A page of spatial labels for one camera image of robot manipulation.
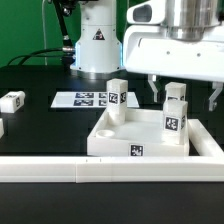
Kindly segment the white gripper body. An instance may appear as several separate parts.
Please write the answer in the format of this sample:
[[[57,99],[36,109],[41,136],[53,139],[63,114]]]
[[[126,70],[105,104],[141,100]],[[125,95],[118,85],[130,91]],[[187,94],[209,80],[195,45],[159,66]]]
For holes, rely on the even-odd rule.
[[[123,63],[129,72],[224,82],[224,25],[207,29],[198,42],[173,40],[160,26],[132,25]]]

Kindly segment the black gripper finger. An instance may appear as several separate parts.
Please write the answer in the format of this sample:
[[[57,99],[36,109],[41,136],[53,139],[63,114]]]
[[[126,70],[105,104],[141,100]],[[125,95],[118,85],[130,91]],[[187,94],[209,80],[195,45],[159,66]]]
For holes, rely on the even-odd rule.
[[[223,91],[223,85],[224,85],[223,82],[213,82],[212,83],[213,93],[209,97],[209,110],[210,111],[214,111],[216,109],[216,107],[217,107],[216,99]]]
[[[148,75],[148,83],[153,91],[153,100],[154,102],[158,102],[158,89],[156,87],[156,75],[149,74]]]

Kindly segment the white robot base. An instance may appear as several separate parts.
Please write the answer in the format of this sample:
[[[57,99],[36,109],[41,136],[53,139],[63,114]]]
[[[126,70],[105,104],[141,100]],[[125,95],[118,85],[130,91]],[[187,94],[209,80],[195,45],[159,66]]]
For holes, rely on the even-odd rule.
[[[75,43],[72,72],[105,79],[124,69],[123,46],[116,34],[116,0],[80,2],[81,36]]]

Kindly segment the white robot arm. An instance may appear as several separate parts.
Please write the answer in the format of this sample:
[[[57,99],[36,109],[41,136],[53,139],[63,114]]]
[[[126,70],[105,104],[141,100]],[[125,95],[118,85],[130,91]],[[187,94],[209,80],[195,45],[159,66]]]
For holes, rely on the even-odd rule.
[[[224,20],[219,0],[147,0],[127,11],[127,71],[210,81],[209,109],[224,87]]]

